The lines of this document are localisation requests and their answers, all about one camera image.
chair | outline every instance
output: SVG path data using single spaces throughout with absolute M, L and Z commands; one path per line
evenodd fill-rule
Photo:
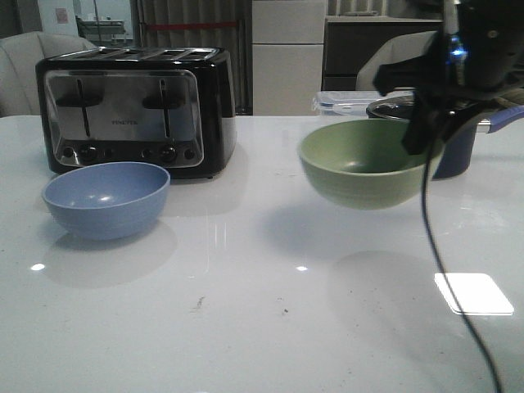
M 422 33 L 400 35 L 384 43 L 357 74 L 355 90 L 375 90 L 373 79 L 380 65 L 421 56 L 426 51 L 427 45 L 434 34 L 435 31 L 424 31 Z
M 0 116 L 40 115 L 36 64 L 91 47 L 85 38 L 39 31 L 0 39 Z

toaster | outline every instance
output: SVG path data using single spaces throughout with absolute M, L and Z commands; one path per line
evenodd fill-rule
M 212 178 L 235 147 L 228 51 L 97 47 L 36 65 L 49 168 L 145 161 Z

blue bowl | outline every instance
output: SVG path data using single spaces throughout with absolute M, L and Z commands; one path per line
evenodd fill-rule
M 111 162 L 53 179 L 42 198 L 53 218 L 74 235 L 116 239 L 152 227 L 164 208 L 169 181 L 160 166 Z

glossy tabletop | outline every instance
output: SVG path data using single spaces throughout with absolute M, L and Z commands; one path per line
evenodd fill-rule
M 419 199 L 350 210 L 307 183 L 299 141 L 353 118 L 237 117 L 221 175 L 174 180 L 149 233 L 110 242 L 47 212 L 40 119 L 0 119 L 0 391 L 493 391 Z M 523 147 L 522 121 L 479 134 L 469 170 L 429 192 L 448 270 L 513 307 L 472 316 L 507 392 L 524 391 Z

curtain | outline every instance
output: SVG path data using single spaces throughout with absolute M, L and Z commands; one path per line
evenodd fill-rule
M 138 26 L 139 46 L 227 49 L 231 55 L 237 113 L 251 111 L 248 54 L 251 1 L 131 0 L 131 7 Z

